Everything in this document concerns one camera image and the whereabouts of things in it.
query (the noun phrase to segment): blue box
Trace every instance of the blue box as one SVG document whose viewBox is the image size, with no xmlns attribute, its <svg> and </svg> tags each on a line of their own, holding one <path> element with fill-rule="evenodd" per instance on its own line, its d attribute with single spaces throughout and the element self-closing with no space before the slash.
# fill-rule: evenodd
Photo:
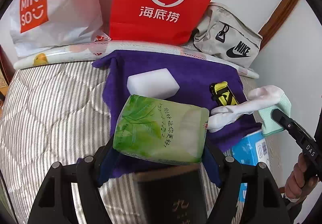
<svg viewBox="0 0 322 224">
<path fill-rule="evenodd" d="M 231 148 L 233 157 L 242 164 L 256 165 L 265 162 L 269 166 L 268 150 L 265 137 L 261 130 L 246 135 L 241 141 Z M 247 183 L 240 185 L 239 201 L 245 202 Z"/>
</svg>

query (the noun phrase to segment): green tissue package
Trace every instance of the green tissue package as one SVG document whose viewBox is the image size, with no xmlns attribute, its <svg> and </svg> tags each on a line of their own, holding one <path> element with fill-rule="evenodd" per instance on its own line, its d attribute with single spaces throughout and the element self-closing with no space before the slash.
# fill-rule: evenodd
<svg viewBox="0 0 322 224">
<path fill-rule="evenodd" d="M 200 163 L 208 118 L 206 108 L 131 95 L 118 118 L 113 148 L 159 163 Z"/>
</svg>

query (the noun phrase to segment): silver screw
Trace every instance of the silver screw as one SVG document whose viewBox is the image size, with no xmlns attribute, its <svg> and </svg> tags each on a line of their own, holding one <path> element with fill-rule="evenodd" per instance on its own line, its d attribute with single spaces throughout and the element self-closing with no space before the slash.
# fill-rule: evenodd
<svg viewBox="0 0 322 224">
<path fill-rule="evenodd" d="M 232 157 L 232 156 L 227 156 L 226 158 L 225 158 L 225 160 L 227 161 L 227 162 L 234 162 L 234 158 Z"/>
<path fill-rule="evenodd" d="M 87 163 L 89 163 L 89 162 L 92 162 L 93 161 L 93 157 L 92 156 L 87 156 L 85 159 L 84 159 L 84 161 L 85 162 L 87 162 Z"/>
<path fill-rule="evenodd" d="M 258 163 L 258 166 L 260 166 L 262 169 L 266 168 L 266 164 L 264 162 Z"/>
<path fill-rule="evenodd" d="M 56 162 L 54 162 L 54 163 L 52 164 L 52 167 L 53 167 L 54 169 L 57 169 L 59 166 L 60 166 L 60 162 L 59 162 L 59 161 L 56 161 Z"/>
</svg>

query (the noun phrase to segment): hand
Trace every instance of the hand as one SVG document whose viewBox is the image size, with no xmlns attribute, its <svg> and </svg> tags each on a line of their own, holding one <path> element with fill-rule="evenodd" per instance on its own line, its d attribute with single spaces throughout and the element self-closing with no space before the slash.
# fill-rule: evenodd
<svg viewBox="0 0 322 224">
<path fill-rule="evenodd" d="M 318 177 L 314 176 L 310 178 L 307 184 L 304 186 L 304 172 L 307 170 L 308 165 L 309 163 L 305 159 L 304 154 L 300 153 L 291 175 L 286 180 L 285 194 L 290 199 L 299 198 L 297 203 L 303 201 L 318 183 Z"/>
</svg>

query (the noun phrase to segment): white block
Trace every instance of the white block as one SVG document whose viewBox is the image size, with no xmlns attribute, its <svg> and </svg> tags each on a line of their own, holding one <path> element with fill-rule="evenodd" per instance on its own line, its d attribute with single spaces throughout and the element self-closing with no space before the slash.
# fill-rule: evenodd
<svg viewBox="0 0 322 224">
<path fill-rule="evenodd" d="M 144 97 L 167 99 L 179 90 L 179 85 L 167 68 L 139 73 L 128 77 L 130 94 Z"/>
</svg>

